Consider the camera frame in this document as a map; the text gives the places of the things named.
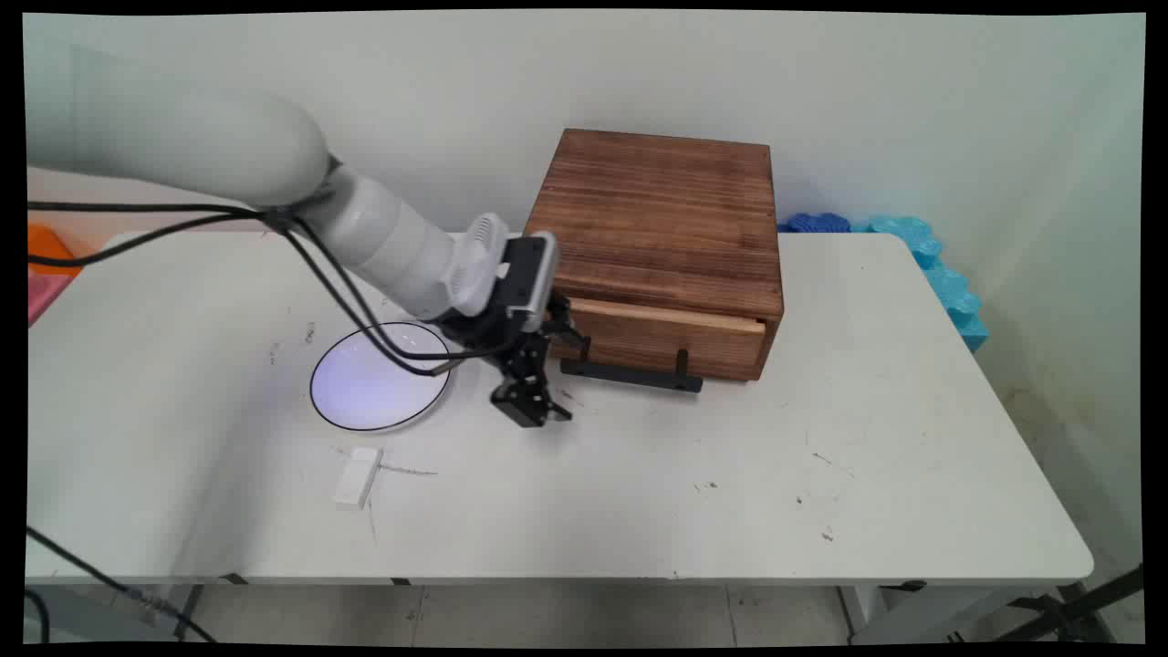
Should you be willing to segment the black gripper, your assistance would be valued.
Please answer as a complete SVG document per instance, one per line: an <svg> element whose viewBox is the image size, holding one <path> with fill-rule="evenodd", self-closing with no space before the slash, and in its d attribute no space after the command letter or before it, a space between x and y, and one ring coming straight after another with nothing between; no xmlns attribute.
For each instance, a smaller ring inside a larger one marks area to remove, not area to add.
<svg viewBox="0 0 1168 657"><path fill-rule="evenodd" d="M542 354L513 354L529 338L550 341L558 338L569 348L586 348L589 338L576 328L566 295L552 290L544 311L537 316L537 328L523 331L531 316L523 311L509 313L505 304L491 300L484 312L467 316L458 307L447 307L430 323L442 336L460 346L460 352L433 355L433 362L485 358L496 360L502 382L491 392L491 403L522 428L544 427L549 421L570 422L572 412L559 406L549 389L545 358Z"/></svg>

